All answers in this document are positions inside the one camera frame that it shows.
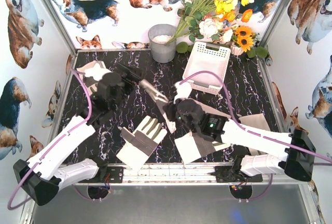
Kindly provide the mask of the white glove with green fingers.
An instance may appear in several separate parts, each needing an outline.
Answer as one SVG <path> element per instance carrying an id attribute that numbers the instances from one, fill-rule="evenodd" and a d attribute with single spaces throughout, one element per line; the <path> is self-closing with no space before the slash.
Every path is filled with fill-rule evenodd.
<path id="1" fill-rule="evenodd" d="M 171 134 L 176 131 L 176 124 L 174 121 L 170 121 L 167 117 L 166 112 L 163 109 L 169 100 L 168 98 L 159 92 L 152 84 L 150 84 L 146 79 L 143 79 L 139 82 L 140 87 L 142 87 L 152 98 L 152 100 L 156 103 L 159 111 L 161 112 L 163 118 L 165 119 L 168 130 Z"/>

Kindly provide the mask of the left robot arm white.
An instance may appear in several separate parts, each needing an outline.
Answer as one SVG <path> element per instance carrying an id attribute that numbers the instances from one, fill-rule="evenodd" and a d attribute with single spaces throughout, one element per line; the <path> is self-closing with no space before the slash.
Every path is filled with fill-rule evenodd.
<path id="1" fill-rule="evenodd" d="M 64 168 L 60 166 L 107 118 L 119 111 L 126 97 L 142 80 L 143 72 L 122 63 L 116 64 L 116 70 L 112 72 L 96 63 L 84 72 L 74 69 L 72 75 L 81 84 L 88 105 L 81 108 L 44 149 L 13 165 L 17 188 L 23 189 L 28 200 L 39 206 L 49 203 L 63 188 L 96 176 L 100 168 L 93 159 L 87 158 Z"/>

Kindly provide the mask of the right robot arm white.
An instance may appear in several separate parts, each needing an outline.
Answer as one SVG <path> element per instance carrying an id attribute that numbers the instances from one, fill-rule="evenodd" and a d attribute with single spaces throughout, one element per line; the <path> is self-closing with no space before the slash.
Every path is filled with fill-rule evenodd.
<path id="1" fill-rule="evenodd" d="M 223 113 L 204 111 L 195 100 L 176 100 L 162 107 L 168 121 L 184 125 L 189 132 L 175 139 L 185 164 L 231 145 L 260 151 L 260 155 L 240 155 L 228 175 L 243 181 L 263 174 L 285 174 L 298 181 L 312 179 L 316 151 L 303 130 L 279 133 L 238 124 Z"/>

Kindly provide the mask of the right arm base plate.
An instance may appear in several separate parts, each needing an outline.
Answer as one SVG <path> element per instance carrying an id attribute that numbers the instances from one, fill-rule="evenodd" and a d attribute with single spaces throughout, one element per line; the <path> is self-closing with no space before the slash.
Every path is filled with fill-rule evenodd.
<path id="1" fill-rule="evenodd" d="M 245 172 L 241 172 L 241 162 L 244 156 L 236 156 L 232 165 L 215 166 L 214 171 L 209 175 L 216 177 L 218 183 L 260 183 L 263 181 L 262 175 L 249 176 Z"/>

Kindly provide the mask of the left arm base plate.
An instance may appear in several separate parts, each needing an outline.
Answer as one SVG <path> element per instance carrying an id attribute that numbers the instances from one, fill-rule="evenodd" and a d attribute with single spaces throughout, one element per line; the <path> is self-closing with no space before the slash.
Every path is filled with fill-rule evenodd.
<path id="1" fill-rule="evenodd" d="M 79 181 L 79 183 L 122 183 L 124 167 L 122 166 L 103 166 L 91 179 Z"/>

